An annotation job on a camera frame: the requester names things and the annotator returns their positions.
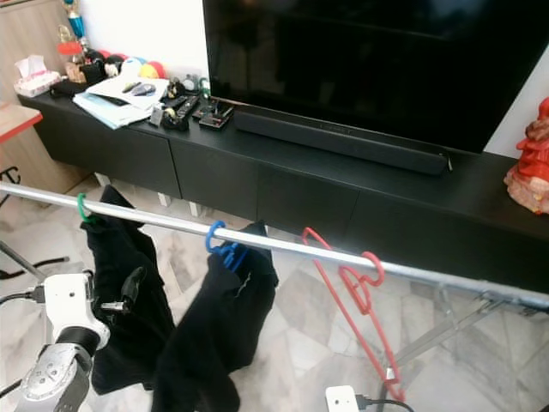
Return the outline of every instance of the black cloth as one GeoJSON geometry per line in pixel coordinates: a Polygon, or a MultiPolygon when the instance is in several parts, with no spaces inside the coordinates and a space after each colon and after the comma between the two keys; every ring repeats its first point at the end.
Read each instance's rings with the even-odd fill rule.
{"type": "Polygon", "coordinates": [[[50,86],[50,96],[54,98],[74,97],[75,94],[85,92],[87,88],[89,88],[89,84],[87,83],[77,83],[64,79],[50,86]]]}
{"type": "MultiPolygon", "coordinates": [[[[109,185],[101,202],[133,208],[109,185]]],[[[93,312],[111,330],[108,344],[95,355],[92,385],[99,394],[136,383],[151,389],[156,362],[175,328],[153,241],[139,230],[141,223],[103,215],[92,215],[92,220],[83,222],[81,228],[87,232],[87,245],[94,254],[93,312]],[[125,279],[138,267],[147,274],[131,313],[103,311],[101,303],[120,301],[125,279]]]]}
{"type": "MultiPolygon", "coordinates": [[[[262,222],[244,232],[267,235],[262,222]]],[[[228,373],[252,362],[277,285],[270,251],[248,248],[236,273],[219,255],[208,257],[202,287],[159,359],[153,412],[238,410],[228,373]]]]}

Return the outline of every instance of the marble floor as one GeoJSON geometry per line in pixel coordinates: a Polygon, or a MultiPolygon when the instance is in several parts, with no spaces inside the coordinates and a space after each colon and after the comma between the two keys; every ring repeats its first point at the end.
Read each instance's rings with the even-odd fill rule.
{"type": "MultiPolygon", "coordinates": [[[[204,209],[198,218],[189,204],[173,200],[165,208],[156,193],[124,182],[114,185],[138,208],[207,224],[221,219],[241,228],[248,221],[220,211],[204,209]]],[[[96,200],[101,188],[86,180],[75,192],[96,200]]],[[[93,268],[85,233],[75,210],[10,198],[0,210],[0,236],[31,261],[69,256],[48,273],[93,268]]],[[[160,274],[174,318],[179,320],[191,303],[206,273],[203,239],[160,227],[145,226],[156,244],[160,274]]],[[[289,233],[270,229],[269,236],[299,241],[289,233]]],[[[352,385],[357,393],[376,397],[379,379],[357,344],[313,263],[300,256],[274,254],[281,279],[272,312],[268,315],[251,366],[232,374],[242,399],[243,412],[327,411],[324,391],[329,386],[352,385]]],[[[381,345],[368,318],[360,317],[333,264],[329,275],[353,318],[372,347],[381,345]]],[[[16,265],[2,256],[0,269],[16,265]]],[[[30,287],[24,275],[0,281],[0,295],[30,287]]],[[[388,276],[371,290],[373,305],[395,352],[443,320],[446,306],[428,286],[388,276]]],[[[450,294],[459,312],[471,299],[450,294]]],[[[43,317],[29,301],[13,301],[0,309],[0,387],[24,375],[45,342],[43,317]]],[[[549,404],[549,317],[531,318],[514,312],[494,312],[456,337],[422,354],[401,370],[407,402],[417,412],[537,412],[549,404]]],[[[15,409],[18,391],[0,401],[2,412],[15,409]]],[[[148,411],[151,394],[138,386],[99,397],[90,391],[81,411],[148,411]]],[[[402,410],[386,408],[387,411],[402,410]]]]}

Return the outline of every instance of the trophy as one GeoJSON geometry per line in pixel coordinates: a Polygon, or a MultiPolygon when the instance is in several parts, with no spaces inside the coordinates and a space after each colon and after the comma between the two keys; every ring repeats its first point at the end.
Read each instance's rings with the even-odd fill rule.
{"type": "Polygon", "coordinates": [[[86,51],[89,44],[86,39],[86,31],[84,30],[84,20],[78,13],[78,0],[61,0],[61,4],[67,11],[72,31],[75,33],[84,51],[86,51]]]}

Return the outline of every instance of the clothes hanger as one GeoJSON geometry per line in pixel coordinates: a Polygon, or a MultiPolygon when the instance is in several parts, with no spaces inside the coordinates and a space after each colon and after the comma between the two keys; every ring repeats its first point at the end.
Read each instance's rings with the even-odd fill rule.
{"type": "MultiPolygon", "coordinates": [[[[303,243],[309,245],[309,237],[312,237],[314,240],[319,242],[325,249],[332,250],[331,246],[313,229],[306,227],[301,235],[303,243]]],[[[364,258],[369,259],[376,268],[377,278],[372,279],[368,275],[361,275],[355,268],[350,266],[341,265],[338,269],[340,278],[343,280],[345,287],[347,288],[348,293],[354,300],[355,305],[359,309],[361,315],[370,316],[370,319],[376,329],[377,335],[382,342],[383,352],[385,354],[386,360],[380,360],[374,350],[370,348],[369,343],[366,341],[365,336],[360,331],[359,327],[355,324],[353,318],[351,317],[349,311],[343,304],[338,293],[335,291],[332,282],[326,274],[326,270],[322,266],[319,260],[313,259],[313,263],[318,269],[320,276],[323,278],[326,286],[328,287],[329,292],[332,294],[332,297],[335,300],[335,303],[340,308],[341,313],[346,319],[347,323],[353,330],[355,336],[359,340],[360,346],[365,351],[366,356],[370,359],[371,364],[374,366],[379,378],[383,381],[383,384],[391,394],[391,396],[398,400],[404,401],[404,390],[401,388],[401,374],[400,369],[396,363],[395,355],[393,350],[389,345],[389,340],[387,339],[383,328],[377,319],[376,313],[373,310],[370,291],[368,290],[368,285],[372,287],[380,286],[385,279],[385,270],[379,259],[371,252],[365,251],[362,253],[364,258]],[[393,376],[388,376],[383,365],[389,363],[390,368],[393,372],[393,376]]]]}
{"type": "Polygon", "coordinates": [[[95,223],[95,217],[94,216],[88,216],[86,215],[86,212],[84,212],[84,199],[86,198],[86,193],[78,193],[76,196],[76,207],[78,208],[78,214],[82,218],[82,220],[85,223],[95,223]]]}
{"type": "Polygon", "coordinates": [[[220,255],[223,258],[223,264],[227,269],[229,269],[231,272],[234,272],[242,261],[244,260],[244,257],[248,253],[248,248],[245,248],[242,253],[240,253],[240,256],[236,257],[237,248],[240,246],[240,244],[234,242],[230,245],[225,245],[223,247],[221,246],[211,246],[212,238],[214,237],[214,232],[219,227],[225,227],[224,221],[216,221],[211,228],[208,231],[208,234],[206,235],[206,250],[209,253],[215,253],[220,255]]]}

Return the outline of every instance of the red figurine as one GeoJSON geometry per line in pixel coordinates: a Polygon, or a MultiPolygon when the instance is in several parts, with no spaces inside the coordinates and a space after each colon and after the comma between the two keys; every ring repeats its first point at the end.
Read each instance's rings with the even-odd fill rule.
{"type": "Polygon", "coordinates": [[[541,102],[540,115],[526,129],[518,165],[507,172],[504,182],[515,201],[536,215],[549,213],[549,97],[541,102]]]}

